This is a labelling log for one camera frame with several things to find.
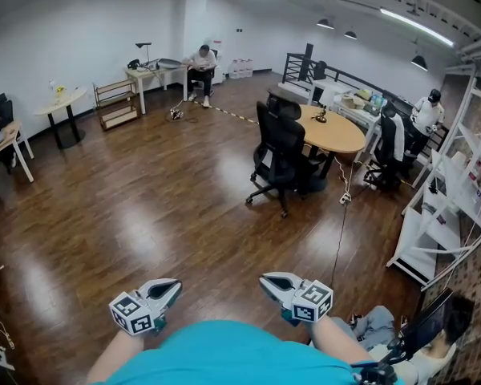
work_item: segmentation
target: cap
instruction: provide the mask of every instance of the cap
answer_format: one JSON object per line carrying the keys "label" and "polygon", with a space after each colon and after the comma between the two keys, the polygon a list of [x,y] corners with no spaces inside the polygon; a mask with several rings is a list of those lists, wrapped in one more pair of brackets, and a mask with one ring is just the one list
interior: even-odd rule
{"label": "cap", "polygon": [[431,90],[430,96],[427,98],[430,103],[437,103],[442,98],[442,93],[436,88]]}

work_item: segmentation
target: floor tape line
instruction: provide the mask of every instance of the floor tape line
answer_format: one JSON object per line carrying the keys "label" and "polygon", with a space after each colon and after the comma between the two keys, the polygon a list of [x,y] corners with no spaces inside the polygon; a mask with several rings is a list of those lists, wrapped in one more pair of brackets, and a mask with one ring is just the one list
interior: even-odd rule
{"label": "floor tape line", "polygon": [[[198,104],[198,105],[200,105],[200,106],[203,106],[202,103],[198,103],[198,102],[195,101],[195,100],[192,101],[192,102],[193,102],[194,104]],[[215,109],[215,110],[217,110],[217,111],[223,112],[224,114],[228,114],[229,116],[233,116],[233,117],[236,117],[236,118],[238,118],[238,119],[241,119],[241,120],[244,120],[244,121],[248,121],[248,122],[250,122],[250,123],[252,123],[252,124],[258,124],[258,121],[251,120],[251,119],[249,119],[249,118],[247,118],[247,117],[243,117],[242,115],[233,114],[232,112],[223,110],[222,108],[219,108],[219,107],[209,107],[209,108],[213,108],[213,109]]]}

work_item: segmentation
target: blue shirt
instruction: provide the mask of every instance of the blue shirt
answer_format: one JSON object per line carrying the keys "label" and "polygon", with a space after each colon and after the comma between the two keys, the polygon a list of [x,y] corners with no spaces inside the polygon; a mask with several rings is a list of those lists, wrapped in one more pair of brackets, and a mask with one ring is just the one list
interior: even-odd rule
{"label": "blue shirt", "polygon": [[354,385],[352,372],[347,363],[255,326],[208,321],[176,332],[158,350],[141,352],[106,384]]}

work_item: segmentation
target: black railing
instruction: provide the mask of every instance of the black railing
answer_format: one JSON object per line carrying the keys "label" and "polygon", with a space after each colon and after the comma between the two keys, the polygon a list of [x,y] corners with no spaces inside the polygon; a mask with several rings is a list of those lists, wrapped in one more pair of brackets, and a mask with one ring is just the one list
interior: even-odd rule
{"label": "black railing", "polygon": [[[372,92],[376,92],[384,99],[391,101],[396,106],[399,115],[405,122],[405,128],[407,124],[410,124],[410,116],[413,109],[413,104],[407,102],[403,98],[391,93],[388,90],[380,88],[375,84],[365,81],[364,79],[358,78],[356,75],[351,75],[334,67],[329,67],[326,65],[325,73],[318,73],[320,66],[320,62],[308,59],[303,54],[287,53],[287,61],[285,63],[282,82],[291,83],[306,91],[311,91],[312,83],[315,79],[328,78],[357,90],[370,88]],[[438,131],[431,136],[427,147],[424,148],[422,154],[429,157],[430,150],[432,148],[439,150],[442,147],[443,141],[446,139],[448,133],[449,129],[441,126]]]}

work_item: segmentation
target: round wooden table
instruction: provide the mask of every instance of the round wooden table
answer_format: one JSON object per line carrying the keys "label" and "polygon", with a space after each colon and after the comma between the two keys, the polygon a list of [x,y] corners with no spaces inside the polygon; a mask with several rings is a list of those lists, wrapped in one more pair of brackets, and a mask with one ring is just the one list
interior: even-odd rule
{"label": "round wooden table", "polygon": [[[50,121],[50,126],[54,131],[55,136],[55,143],[57,143],[57,147],[59,149],[73,147],[74,145],[78,144],[82,141],[83,137],[86,135],[84,130],[79,130],[75,124],[75,118],[73,116],[73,111],[71,110],[71,105],[81,97],[87,93],[87,89],[85,87],[77,87],[72,93],[64,94],[57,99],[54,99],[53,103],[48,104],[47,106],[40,108],[35,112],[37,116],[48,116],[48,120]],[[60,110],[61,108],[66,108],[67,111],[67,119],[70,123],[71,130],[73,131],[73,137],[62,137],[59,135],[57,130],[57,126],[54,122],[54,117],[52,113],[54,111]]]}
{"label": "round wooden table", "polygon": [[362,130],[341,115],[328,111],[326,122],[321,123],[314,117],[321,112],[320,107],[301,105],[301,118],[297,121],[305,129],[305,142],[312,146],[309,157],[314,158],[319,148],[328,152],[328,157],[319,176],[319,182],[312,191],[326,187],[326,176],[338,152],[351,154],[359,152],[366,145]]}

